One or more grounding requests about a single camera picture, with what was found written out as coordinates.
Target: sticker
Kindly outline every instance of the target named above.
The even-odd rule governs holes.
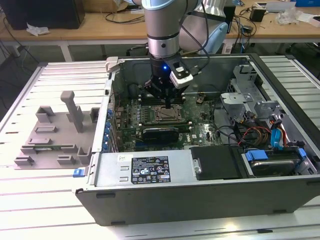
[[[131,161],[131,182],[133,184],[171,182],[168,156],[133,157]]]
[[[118,155],[118,162],[130,162],[132,159],[133,155],[132,154],[120,154]]]

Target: aluminum extrusion table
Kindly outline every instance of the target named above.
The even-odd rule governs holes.
[[[320,87],[296,60],[262,57],[313,122],[320,123]],[[49,63],[36,69],[0,124],[0,239],[301,239],[320,238],[320,197],[294,213],[102,227],[71,189],[84,178],[70,169],[14,170],[13,160],[37,121],[39,106],[66,112],[63,90],[83,111],[99,107],[108,77],[104,61]]]

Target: power supply label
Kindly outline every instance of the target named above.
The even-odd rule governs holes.
[[[132,158],[131,182],[133,184],[171,182],[168,156]]]

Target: metal bracket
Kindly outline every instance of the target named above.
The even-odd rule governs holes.
[[[254,101],[250,93],[241,94],[238,92],[223,93],[220,99],[231,118],[230,120],[234,117],[243,119],[246,111],[250,111],[247,103]]]
[[[107,73],[112,73],[116,70],[120,69],[120,61],[119,58],[117,56],[110,56],[106,59],[105,62],[105,69]]]
[[[254,110],[259,119],[267,119],[280,108],[277,101],[258,101],[254,105]]]
[[[258,75],[251,65],[236,66],[233,74],[238,81],[254,81]]]

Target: connector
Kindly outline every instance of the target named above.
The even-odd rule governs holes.
[[[271,126],[271,130],[273,130],[273,129],[277,129],[280,125],[282,124],[282,120],[281,119],[278,119],[278,120],[276,120],[273,124],[272,124],[272,126]]]

